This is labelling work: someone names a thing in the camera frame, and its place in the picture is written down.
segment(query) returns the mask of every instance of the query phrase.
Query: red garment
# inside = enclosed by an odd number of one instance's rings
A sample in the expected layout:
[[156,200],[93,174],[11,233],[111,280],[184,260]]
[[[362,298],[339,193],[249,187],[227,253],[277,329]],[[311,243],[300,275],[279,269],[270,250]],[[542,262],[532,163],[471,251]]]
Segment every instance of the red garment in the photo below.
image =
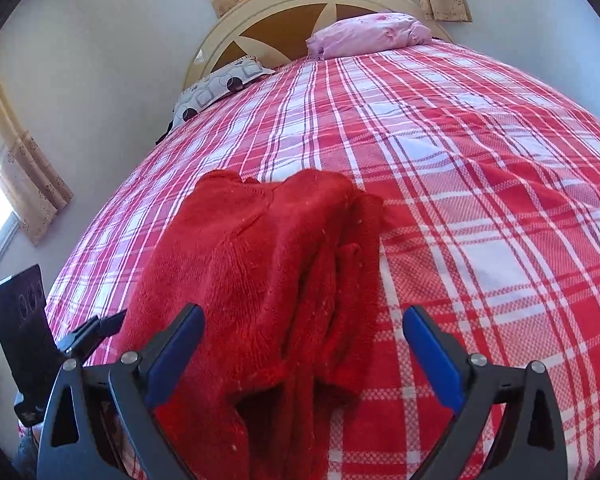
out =
[[376,329],[381,200],[337,173],[283,183],[212,171],[162,236],[116,347],[188,302],[205,335],[156,411],[206,480],[324,475],[332,409],[360,392]]

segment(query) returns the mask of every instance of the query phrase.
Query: silver screw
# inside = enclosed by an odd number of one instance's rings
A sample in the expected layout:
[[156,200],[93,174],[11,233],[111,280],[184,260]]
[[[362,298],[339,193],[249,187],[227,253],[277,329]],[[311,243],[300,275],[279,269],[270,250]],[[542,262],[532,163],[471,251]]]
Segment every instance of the silver screw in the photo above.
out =
[[541,363],[540,361],[533,361],[531,363],[531,369],[536,374],[544,374],[544,372],[546,371],[546,366],[544,366],[544,364]]
[[62,363],[62,370],[64,370],[65,372],[70,372],[72,370],[75,370],[75,367],[77,367],[78,365],[78,361],[76,361],[75,359],[67,359],[64,363]]
[[138,361],[138,354],[136,354],[135,352],[125,352],[120,358],[120,362],[123,365],[132,365],[136,361]]
[[471,362],[475,366],[486,366],[489,362],[488,359],[482,354],[471,354],[471,357],[469,357],[469,359],[471,359]]

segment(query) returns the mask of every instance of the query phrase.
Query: headboard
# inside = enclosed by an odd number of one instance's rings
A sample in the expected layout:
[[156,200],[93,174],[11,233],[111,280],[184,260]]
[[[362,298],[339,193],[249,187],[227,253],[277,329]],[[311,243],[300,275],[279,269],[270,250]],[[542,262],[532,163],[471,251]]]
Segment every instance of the headboard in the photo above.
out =
[[382,11],[410,14],[434,37],[451,41],[437,22],[424,19],[411,0],[245,0],[206,36],[189,66],[184,88],[247,54],[268,68],[289,63],[307,55],[305,42],[314,32],[337,20]]

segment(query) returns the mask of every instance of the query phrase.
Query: blue gripper pad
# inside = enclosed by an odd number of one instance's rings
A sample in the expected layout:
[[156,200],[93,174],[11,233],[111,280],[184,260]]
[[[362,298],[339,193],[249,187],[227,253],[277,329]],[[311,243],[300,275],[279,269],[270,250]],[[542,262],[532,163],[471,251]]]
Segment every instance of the blue gripper pad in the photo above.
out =
[[205,314],[194,306],[180,321],[168,343],[155,358],[146,378],[144,405],[150,411],[165,404],[198,347],[205,331]]
[[458,414],[464,406],[462,376],[438,339],[453,336],[435,334],[412,306],[402,316],[402,332],[440,403]]

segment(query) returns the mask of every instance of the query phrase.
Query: plaid bedspread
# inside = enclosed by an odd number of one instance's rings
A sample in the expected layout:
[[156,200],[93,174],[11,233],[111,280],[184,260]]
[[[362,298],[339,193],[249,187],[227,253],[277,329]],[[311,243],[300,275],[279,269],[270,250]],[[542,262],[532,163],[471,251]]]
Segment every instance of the plaid bedspread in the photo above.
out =
[[[402,336],[410,304],[493,363],[543,361],[571,477],[600,459],[599,120],[442,42],[298,60],[178,129],[122,184],[50,292],[56,336],[125,306],[178,206],[216,168],[262,181],[339,171],[384,198],[374,362],[359,402],[333,415],[329,480],[408,478],[450,418]],[[103,346],[91,362],[109,358]]]

